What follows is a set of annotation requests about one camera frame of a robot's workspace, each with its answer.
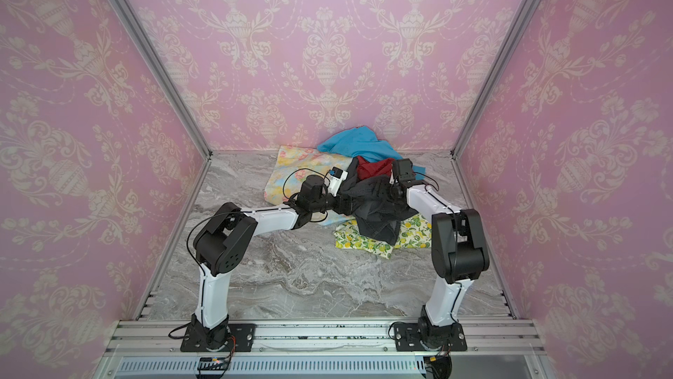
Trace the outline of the black cloth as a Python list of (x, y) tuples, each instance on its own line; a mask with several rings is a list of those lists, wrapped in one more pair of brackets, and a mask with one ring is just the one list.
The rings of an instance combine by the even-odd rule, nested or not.
[(353, 158), (346, 169), (348, 177), (341, 184), (338, 194), (351, 194), (363, 199), (356, 219), (359, 233), (371, 239), (394, 245), (401, 231), (401, 223), (416, 214), (411, 208), (401, 188), (393, 184), (390, 177), (380, 176), (359, 180)]

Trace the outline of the turquoise blue cloth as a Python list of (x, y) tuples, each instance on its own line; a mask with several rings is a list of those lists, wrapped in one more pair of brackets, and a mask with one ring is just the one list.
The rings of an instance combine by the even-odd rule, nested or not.
[(365, 126), (341, 131), (318, 144), (317, 150), (354, 158), (356, 163), (357, 156), (370, 162), (387, 158), (402, 159), (401, 154), (389, 142), (378, 139), (375, 132)]

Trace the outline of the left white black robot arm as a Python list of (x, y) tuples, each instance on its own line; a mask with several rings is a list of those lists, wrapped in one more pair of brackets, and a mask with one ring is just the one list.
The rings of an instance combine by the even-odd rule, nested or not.
[(331, 193), (319, 198), (296, 193), (275, 207), (242, 208), (227, 202), (206, 219), (193, 241), (194, 260), (201, 271), (199, 297), (183, 344), (198, 344), (201, 351), (235, 351), (237, 338), (230, 328), (228, 292), (231, 274), (242, 262), (252, 238), (302, 228), (312, 221), (313, 214), (329, 211), (350, 213), (352, 204)]

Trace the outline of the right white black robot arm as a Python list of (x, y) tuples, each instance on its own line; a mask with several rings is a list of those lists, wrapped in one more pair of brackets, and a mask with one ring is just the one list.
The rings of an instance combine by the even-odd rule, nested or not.
[(450, 204), (432, 186), (420, 181), (393, 185), (393, 196), (424, 217), (431, 227), (436, 282), (422, 307), (415, 336), (429, 350), (465, 351), (458, 312), (471, 286), (490, 267), (480, 214)]

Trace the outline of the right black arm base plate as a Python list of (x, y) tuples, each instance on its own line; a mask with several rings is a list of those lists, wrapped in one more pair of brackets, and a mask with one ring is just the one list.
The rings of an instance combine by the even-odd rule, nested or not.
[(398, 352), (448, 351), (465, 352), (468, 349), (461, 324), (432, 326), (394, 322), (389, 330)]

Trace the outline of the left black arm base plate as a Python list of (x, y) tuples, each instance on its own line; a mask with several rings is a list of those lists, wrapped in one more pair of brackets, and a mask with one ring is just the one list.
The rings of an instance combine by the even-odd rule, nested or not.
[(210, 330), (198, 322), (194, 325), (189, 324), (180, 351), (249, 353), (254, 344), (256, 327), (257, 325), (252, 323), (229, 323)]

